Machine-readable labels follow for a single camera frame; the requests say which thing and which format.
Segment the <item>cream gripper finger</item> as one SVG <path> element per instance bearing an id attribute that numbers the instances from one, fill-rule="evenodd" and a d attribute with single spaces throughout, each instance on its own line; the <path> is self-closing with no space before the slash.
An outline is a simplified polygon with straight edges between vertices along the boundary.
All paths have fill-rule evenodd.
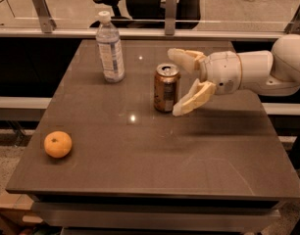
<path id="1" fill-rule="evenodd" d="M 174 105 L 173 115 L 184 116 L 206 104 L 216 92 L 216 84 L 195 79 L 189 91 Z"/>
<path id="2" fill-rule="evenodd" d="M 206 55 L 200 51 L 171 48 L 168 50 L 168 57 L 187 72 L 193 73 L 200 70 L 200 63 L 206 58 Z"/>

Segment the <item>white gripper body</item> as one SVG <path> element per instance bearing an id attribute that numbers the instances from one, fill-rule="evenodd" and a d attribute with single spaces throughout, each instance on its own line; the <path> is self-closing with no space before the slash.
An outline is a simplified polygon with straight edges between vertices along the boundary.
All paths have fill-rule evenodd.
<path id="1" fill-rule="evenodd" d="M 241 63 L 231 51 L 216 52 L 200 63 L 200 78 L 216 84 L 216 94 L 235 92 L 241 83 Z"/>

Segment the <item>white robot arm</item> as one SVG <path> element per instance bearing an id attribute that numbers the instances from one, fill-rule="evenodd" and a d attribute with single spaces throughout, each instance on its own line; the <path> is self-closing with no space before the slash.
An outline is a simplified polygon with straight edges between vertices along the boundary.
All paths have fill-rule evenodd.
<path id="1" fill-rule="evenodd" d="M 270 51 L 234 53 L 172 48 L 168 57 L 187 72 L 199 71 L 173 115 L 186 115 L 206 104 L 214 95 L 250 90 L 263 96 L 289 96 L 300 89 L 300 35 L 279 38 Z"/>

